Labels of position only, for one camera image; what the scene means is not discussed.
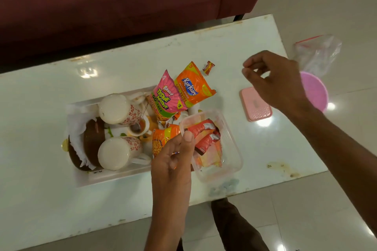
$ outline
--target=white table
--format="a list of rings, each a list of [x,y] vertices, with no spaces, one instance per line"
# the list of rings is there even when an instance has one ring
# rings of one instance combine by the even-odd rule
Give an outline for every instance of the white table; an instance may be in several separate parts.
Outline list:
[[[150,173],[75,188],[71,163],[61,149],[65,105],[152,86],[166,68],[175,78],[192,60],[200,68],[208,60],[216,65],[207,81],[218,92],[201,109],[217,107],[224,113],[244,166],[218,189],[201,184],[193,173],[190,205],[325,171],[279,111],[273,111],[267,127],[246,120],[239,91],[250,84],[242,63],[264,49],[286,56],[272,15],[0,75],[1,249],[151,216]]]

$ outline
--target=person's right hand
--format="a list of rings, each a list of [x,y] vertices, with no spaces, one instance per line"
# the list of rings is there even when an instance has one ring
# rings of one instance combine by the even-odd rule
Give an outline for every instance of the person's right hand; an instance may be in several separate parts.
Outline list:
[[[243,75],[261,98],[285,115],[313,107],[305,95],[296,61],[262,51],[248,58],[243,66]],[[268,71],[270,75],[262,78]]]

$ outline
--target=pink plastic lid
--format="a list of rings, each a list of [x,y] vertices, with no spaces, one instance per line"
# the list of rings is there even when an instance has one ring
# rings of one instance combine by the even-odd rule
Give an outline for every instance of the pink plastic lid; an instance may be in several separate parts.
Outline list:
[[[300,72],[300,74],[301,82],[309,101],[314,105],[315,108],[324,112],[329,101],[325,85],[315,75],[307,72]]]

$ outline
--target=leg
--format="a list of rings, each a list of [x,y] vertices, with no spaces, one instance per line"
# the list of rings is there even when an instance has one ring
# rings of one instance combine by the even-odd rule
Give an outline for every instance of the leg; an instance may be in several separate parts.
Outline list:
[[[182,238],[179,240],[177,251],[183,251],[183,244],[182,244]]]
[[[234,19],[233,19],[233,22],[234,22],[234,21],[242,20],[242,18],[243,18],[244,15],[245,15],[245,14],[236,15],[236,16],[234,17]]]
[[[260,233],[227,198],[212,201],[211,208],[226,251],[268,251]]]

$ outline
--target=maroon couch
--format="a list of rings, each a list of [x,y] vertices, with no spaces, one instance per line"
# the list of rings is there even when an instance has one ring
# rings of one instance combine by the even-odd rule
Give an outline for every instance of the maroon couch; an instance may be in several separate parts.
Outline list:
[[[0,0],[0,62],[250,12],[257,0]]]

